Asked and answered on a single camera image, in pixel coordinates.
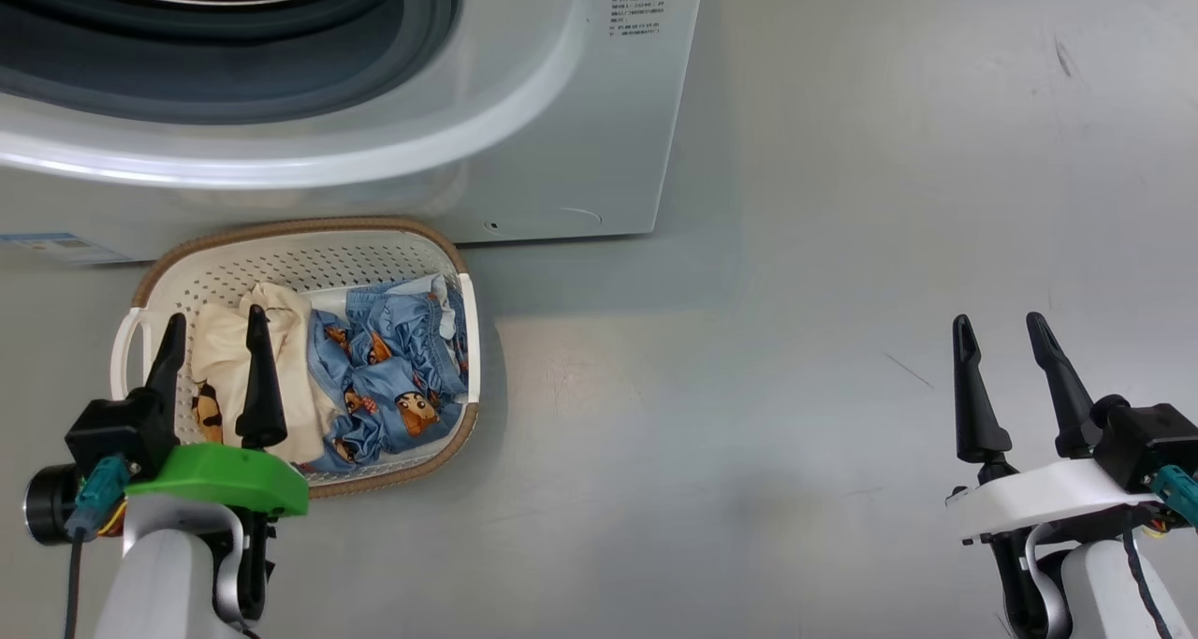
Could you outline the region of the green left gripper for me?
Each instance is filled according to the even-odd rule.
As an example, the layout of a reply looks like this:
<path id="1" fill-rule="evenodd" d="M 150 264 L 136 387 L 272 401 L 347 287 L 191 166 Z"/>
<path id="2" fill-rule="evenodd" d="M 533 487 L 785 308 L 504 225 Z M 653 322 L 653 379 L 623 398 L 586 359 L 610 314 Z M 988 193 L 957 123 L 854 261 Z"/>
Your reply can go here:
<path id="1" fill-rule="evenodd" d="M 241 447 L 226 444 L 180 444 L 168 453 L 155 478 L 132 481 L 126 498 L 167 494 L 192 501 L 242 508 L 262 516 L 308 516 L 309 486 L 286 462 L 264 451 L 285 442 L 288 424 L 270 340 L 270 318 L 252 305 L 247 317 L 246 349 L 252 355 L 242 414 L 235 424 Z M 177 374 L 184 362 L 187 319 L 168 319 L 145 387 L 163 406 L 173 405 Z"/>

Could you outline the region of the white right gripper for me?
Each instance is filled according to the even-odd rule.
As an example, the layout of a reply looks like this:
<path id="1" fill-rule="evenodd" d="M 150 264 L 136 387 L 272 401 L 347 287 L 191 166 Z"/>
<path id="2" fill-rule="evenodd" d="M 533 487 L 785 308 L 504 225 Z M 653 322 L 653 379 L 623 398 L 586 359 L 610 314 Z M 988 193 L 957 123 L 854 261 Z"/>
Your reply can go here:
<path id="1" fill-rule="evenodd" d="M 1127 492 L 1095 460 L 1082 459 L 1093 457 L 1101 439 L 1090 418 L 1094 400 L 1047 319 L 1031 312 L 1025 325 L 1031 354 L 1051 392 L 1058 426 L 1054 447 L 1058 456 L 1072 460 L 1010 474 L 946 498 L 946 532 L 957 539 L 976 539 L 1048 525 L 1045 541 L 1049 544 L 1117 538 L 1127 516 L 1140 516 L 1161 499 L 1152 493 Z M 987 393 L 981 357 L 970 317 L 960 314 L 952 322 L 956 456 L 972 464 L 1003 462 L 1014 450 Z"/>

